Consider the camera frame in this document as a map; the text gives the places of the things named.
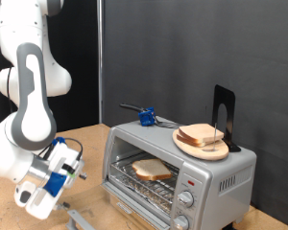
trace dark background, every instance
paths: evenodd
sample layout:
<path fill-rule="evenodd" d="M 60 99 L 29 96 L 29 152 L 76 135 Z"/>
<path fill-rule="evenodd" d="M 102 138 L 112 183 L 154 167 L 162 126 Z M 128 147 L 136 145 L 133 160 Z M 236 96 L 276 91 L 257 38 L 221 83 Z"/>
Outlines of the dark background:
<path fill-rule="evenodd" d="M 48 98 L 58 131 L 98 124 L 96 1 L 65 1 L 60 14 L 48 17 L 48 29 L 53 57 L 72 77 L 68 94 Z M 0 71 L 10 66 L 0 51 Z M 9 114 L 8 99 L 0 93 L 0 122 Z"/>
<path fill-rule="evenodd" d="M 252 202 L 288 224 L 288 0 L 106 0 L 105 20 L 104 123 L 138 119 L 121 102 L 211 123 L 215 84 L 232 90 Z"/>

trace toaster oven rack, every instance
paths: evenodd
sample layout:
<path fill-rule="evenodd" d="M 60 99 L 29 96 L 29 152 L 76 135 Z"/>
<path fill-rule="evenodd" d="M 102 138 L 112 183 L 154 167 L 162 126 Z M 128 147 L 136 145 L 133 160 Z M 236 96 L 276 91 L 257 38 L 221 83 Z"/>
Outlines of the toaster oven rack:
<path fill-rule="evenodd" d="M 163 162 L 171 171 L 172 177 L 170 179 L 157 181 L 144 181 L 136 177 L 136 173 L 132 168 L 132 162 L 143 159 L 155 159 L 155 157 L 144 152 L 128 159 L 115 162 L 111 164 L 111 166 L 120 173 L 112 174 L 111 177 L 170 217 L 179 169 Z"/>

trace blue robot part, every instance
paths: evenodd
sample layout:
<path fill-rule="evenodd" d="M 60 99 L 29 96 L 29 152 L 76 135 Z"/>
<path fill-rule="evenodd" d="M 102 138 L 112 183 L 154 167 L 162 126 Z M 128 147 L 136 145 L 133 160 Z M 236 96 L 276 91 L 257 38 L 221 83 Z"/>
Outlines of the blue robot part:
<path fill-rule="evenodd" d="M 141 125 L 143 127 L 153 125 L 155 123 L 155 111 L 153 107 L 146 108 L 145 112 L 138 113 Z"/>
<path fill-rule="evenodd" d="M 44 186 L 43 189 L 46 190 L 51 196 L 56 197 L 61 187 L 63 187 L 66 178 L 66 175 L 52 172 L 50 179 L 48 180 L 47 184 Z"/>

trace toaster oven door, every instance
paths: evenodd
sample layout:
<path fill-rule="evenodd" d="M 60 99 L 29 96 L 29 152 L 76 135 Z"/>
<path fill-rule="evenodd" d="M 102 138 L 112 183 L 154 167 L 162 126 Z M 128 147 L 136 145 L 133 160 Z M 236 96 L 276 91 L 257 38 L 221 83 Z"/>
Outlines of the toaster oven door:
<path fill-rule="evenodd" d="M 68 229 L 84 230 L 167 230 L 170 227 L 139 206 L 134 200 L 105 182 L 89 191 L 63 197 L 60 203 L 68 203 L 70 217 Z"/>

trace blue clamp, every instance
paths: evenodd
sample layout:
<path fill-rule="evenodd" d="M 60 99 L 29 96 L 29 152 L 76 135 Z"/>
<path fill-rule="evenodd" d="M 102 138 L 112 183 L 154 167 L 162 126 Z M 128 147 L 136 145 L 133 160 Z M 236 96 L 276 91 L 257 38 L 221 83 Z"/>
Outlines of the blue clamp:
<path fill-rule="evenodd" d="M 66 175 L 52 172 L 50 175 L 50 179 L 48 180 L 47 184 L 44 186 L 43 189 L 46 190 L 51 196 L 56 197 L 61 187 L 63 187 L 66 178 Z"/>
<path fill-rule="evenodd" d="M 155 123 L 155 112 L 153 107 L 146 108 L 147 111 L 139 112 L 138 117 L 143 127 L 153 125 Z"/>
<path fill-rule="evenodd" d="M 53 144 L 54 146 L 56 146 L 57 143 L 64 143 L 64 144 L 66 144 L 65 139 L 64 139 L 63 137 L 57 137 L 55 140 L 52 141 L 52 144 Z"/>

